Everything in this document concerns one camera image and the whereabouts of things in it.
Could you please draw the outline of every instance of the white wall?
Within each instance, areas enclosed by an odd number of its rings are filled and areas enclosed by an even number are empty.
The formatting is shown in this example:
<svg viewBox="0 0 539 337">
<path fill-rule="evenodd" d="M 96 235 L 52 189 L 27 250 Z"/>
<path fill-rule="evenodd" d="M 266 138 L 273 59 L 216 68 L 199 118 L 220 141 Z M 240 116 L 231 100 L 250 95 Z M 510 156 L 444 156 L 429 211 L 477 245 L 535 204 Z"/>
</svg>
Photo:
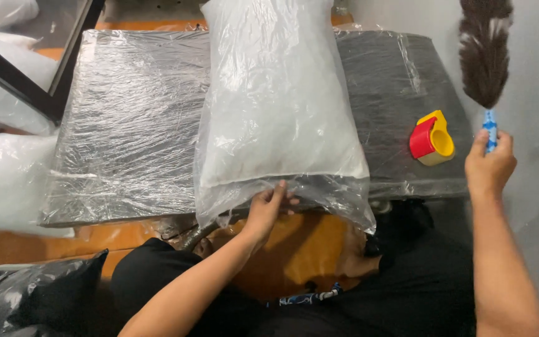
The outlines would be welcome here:
<svg viewBox="0 0 539 337">
<path fill-rule="evenodd" d="M 539 0 L 514 0 L 509 82 L 497 106 L 499 127 L 515 137 L 519 166 L 505 190 L 513 230 L 539 289 Z M 433 39 L 474 129 L 480 110 L 462 93 L 458 60 L 460 4 L 455 0 L 350 0 L 355 21 Z"/>
</svg>

